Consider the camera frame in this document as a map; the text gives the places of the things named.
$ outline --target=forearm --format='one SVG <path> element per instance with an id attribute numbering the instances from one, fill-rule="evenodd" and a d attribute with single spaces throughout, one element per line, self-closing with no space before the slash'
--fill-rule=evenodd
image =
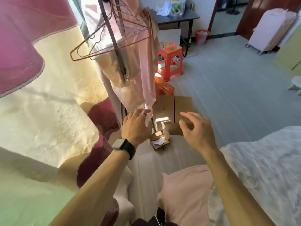
<path id="1" fill-rule="evenodd" d="M 50 226 L 99 226 L 128 161 L 126 151 L 114 150 Z"/>
<path id="2" fill-rule="evenodd" d="M 275 226 L 230 168 L 224 155 L 220 151 L 213 152 L 207 163 L 231 226 Z"/>

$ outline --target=orange plastic basket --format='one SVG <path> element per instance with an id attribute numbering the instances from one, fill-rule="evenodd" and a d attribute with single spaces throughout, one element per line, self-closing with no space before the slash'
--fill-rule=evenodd
<path id="1" fill-rule="evenodd" d="M 159 77 L 155 77 L 155 88 L 156 88 L 156 102 L 158 102 L 159 95 L 173 96 L 175 92 L 175 88 L 171 84 L 164 82 L 163 79 Z"/>

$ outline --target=black table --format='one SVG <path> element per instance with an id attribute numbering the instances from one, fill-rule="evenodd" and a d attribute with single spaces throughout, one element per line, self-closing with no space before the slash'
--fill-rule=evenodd
<path id="1" fill-rule="evenodd" d="M 151 10 L 150 12 L 151 12 L 153 19 L 158 23 L 158 25 L 178 23 L 178 28 L 180 28 L 181 22 L 189 21 L 188 41 L 184 40 L 184 42 L 186 44 L 186 52 L 185 52 L 185 54 L 183 54 L 183 56 L 186 57 L 187 52 L 188 52 L 188 47 L 190 44 L 190 40 L 191 40 L 193 20 L 199 19 L 200 16 L 197 15 L 194 11 L 192 11 L 190 9 L 186 9 L 184 14 L 182 16 L 178 16 L 178 17 L 160 16 L 160 15 L 157 15 L 156 11 L 153 11 L 153 10 Z"/>

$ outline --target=plastic stool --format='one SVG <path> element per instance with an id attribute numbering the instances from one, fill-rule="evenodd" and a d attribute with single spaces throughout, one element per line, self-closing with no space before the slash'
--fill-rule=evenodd
<path id="1" fill-rule="evenodd" d="M 165 63 L 165 68 L 158 69 L 157 72 L 162 76 L 165 82 L 170 80 L 170 77 L 175 74 L 183 74 L 183 52 L 182 47 L 176 45 L 175 43 L 166 43 L 160 46 L 160 50 L 158 53 L 163 56 L 164 60 L 159 61 L 158 64 Z M 180 63 L 174 60 L 174 57 L 178 55 L 180 57 Z M 173 71 L 170 71 L 170 66 L 176 64 L 179 68 L 176 68 Z"/>

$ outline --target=person's left hand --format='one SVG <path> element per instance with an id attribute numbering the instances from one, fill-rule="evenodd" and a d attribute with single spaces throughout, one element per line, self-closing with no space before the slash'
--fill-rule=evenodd
<path id="1" fill-rule="evenodd" d="M 123 121 L 121 138 L 127 139 L 136 149 L 151 136 L 151 121 L 145 126 L 146 114 L 149 112 L 148 109 L 137 109 L 130 112 Z"/>

